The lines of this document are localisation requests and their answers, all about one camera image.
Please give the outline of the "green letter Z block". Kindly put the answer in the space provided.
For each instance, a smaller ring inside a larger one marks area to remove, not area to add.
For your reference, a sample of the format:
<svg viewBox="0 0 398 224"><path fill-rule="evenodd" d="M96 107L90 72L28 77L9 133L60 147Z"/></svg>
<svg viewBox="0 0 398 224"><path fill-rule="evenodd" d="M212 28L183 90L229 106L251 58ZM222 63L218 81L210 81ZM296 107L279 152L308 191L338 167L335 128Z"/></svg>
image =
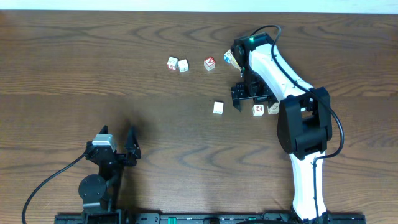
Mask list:
<svg viewBox="0 0 398 224"><path fill-rule="evenodd" d="M215 101L213 105L214 114L223 114L224 103L220 101Z"/></svg>

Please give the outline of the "red picture wooden block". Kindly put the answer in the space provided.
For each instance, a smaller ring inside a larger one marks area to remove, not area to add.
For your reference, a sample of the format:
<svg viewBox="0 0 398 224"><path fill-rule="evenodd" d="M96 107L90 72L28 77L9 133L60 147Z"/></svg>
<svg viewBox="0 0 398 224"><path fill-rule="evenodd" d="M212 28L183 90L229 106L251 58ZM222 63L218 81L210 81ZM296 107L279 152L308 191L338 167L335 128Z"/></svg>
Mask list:
<svg viewBox="0 0 398 224"><path fill-rule="evenodd" d="M252 114L253 116L262 116L264 114L264 105L263 104L253 105Z"/></svg>

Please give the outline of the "plain drawing wooden block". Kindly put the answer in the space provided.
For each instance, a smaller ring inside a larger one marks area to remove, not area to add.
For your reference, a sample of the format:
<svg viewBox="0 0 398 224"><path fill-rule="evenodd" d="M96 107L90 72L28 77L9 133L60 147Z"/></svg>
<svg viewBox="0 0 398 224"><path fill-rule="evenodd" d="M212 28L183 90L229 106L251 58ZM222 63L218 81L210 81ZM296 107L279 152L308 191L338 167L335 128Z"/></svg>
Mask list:
<svg viewBox="0 0 398 224"><path fill-rule="evenodd" d="M275 102L273 104L267 105L268 114L278 114L279 113L279 103Z"/></svg>

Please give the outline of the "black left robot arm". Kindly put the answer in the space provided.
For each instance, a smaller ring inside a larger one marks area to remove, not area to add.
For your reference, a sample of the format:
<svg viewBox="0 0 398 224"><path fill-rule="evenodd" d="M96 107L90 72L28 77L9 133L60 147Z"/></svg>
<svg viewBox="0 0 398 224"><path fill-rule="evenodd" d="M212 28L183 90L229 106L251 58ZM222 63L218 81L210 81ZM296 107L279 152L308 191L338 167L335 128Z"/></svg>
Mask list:
<svg viewBox="0 0 398 224"><path fill-rule="evenodd" d="M78 188L83 200L84 224L135 222L128 210L116 207L124 168L135 166L141 158L134 127L129 128L124 148L126 153L117 152L116 141L107 126L103 126L99 134L86 143L83 156L96 164L99 171L86 176Z"/></svg>

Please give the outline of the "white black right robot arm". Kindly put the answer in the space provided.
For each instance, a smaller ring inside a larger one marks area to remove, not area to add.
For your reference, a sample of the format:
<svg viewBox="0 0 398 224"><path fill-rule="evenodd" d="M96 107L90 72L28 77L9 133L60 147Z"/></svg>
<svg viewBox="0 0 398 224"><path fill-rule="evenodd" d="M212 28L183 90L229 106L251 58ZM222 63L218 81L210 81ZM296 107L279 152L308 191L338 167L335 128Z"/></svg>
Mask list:
<svg viewBox="0 0 398 224"><path fill-rule="evenodd" d="M292 70L279 55L277 40L258 31L234 40L229 54L244 81L231 89L233 106L240 110L240 101L250 98L279 106L277 137L292 163L293 213L300 222L323 223L322 163L335 114L329 93Z"/></svg>

